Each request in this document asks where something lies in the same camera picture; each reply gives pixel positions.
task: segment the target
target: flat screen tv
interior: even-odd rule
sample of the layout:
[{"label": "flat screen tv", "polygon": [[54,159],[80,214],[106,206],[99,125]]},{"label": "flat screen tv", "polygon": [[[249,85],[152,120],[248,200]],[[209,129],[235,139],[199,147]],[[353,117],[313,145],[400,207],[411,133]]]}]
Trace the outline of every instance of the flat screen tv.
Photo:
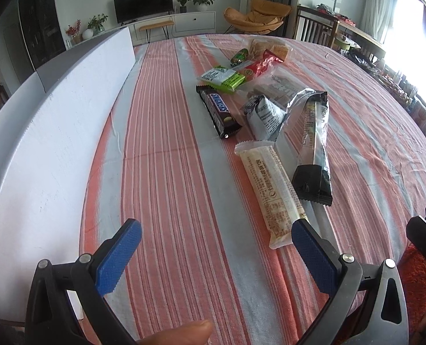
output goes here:
[{"label": "flat screen tv", "polygon": [[114,0],[117,22],[173,11],[173,0]]}]

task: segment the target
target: red wrapper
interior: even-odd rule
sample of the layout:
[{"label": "red wrapper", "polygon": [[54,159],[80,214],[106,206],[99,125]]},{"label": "red wrapper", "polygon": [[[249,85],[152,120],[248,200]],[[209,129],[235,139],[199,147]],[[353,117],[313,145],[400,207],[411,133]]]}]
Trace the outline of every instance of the red wrapper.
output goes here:
[{"label": "red wrapper", "polygon": [[283,62],[283,60],[278,58],[270,50],[266,49],[263,53],[262,59],[252,63],[251,65],[248,65],[247,67],[242,70],[239,70],[238,72],[244,75],[246,78],[245,81],[248,82],[252,79],[257,78],[263,72],[265,72],[269,67],[269,64],[272,62]]}]

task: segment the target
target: cabinet drawer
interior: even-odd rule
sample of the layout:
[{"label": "cabinet drawer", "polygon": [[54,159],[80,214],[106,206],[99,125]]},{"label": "cabinet drawer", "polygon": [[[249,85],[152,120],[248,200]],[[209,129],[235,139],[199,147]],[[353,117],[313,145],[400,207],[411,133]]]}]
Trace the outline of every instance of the cabinet drawer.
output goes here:
[{"label": "cabinet drawer", "polygon": [[184,13],[175,16],[176,32],[213,30],[215,28],[215,13]]}]

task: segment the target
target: white plant pot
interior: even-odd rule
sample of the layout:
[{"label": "white plant pot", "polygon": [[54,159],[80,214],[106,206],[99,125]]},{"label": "white plant pot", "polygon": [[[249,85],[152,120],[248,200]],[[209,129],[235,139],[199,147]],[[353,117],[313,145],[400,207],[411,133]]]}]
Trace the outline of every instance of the white plant pot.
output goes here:
[{"label": "white plant pot", "polygon": [[207,11],[208,10],[208,5],[205,3],[201,3],[197,6],[197,10],[198,11]]},{"label": "white plant pot", "polygon": [[93,30],[91,28],[89,28],[88,30],[83,31],[83,40],[88,40],[91,39],[93,37]]}]

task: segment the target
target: dark cabinet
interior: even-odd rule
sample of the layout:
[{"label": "dark cabinet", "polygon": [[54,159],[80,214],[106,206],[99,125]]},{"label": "dark cabinet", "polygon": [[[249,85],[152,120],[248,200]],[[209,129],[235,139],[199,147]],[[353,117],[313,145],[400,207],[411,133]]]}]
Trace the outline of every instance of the dark cabinet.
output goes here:
[{"label": "dark cabinet", "polygon": [[64,52],[55,0],[18,0],[21,29],[35,69]]}]

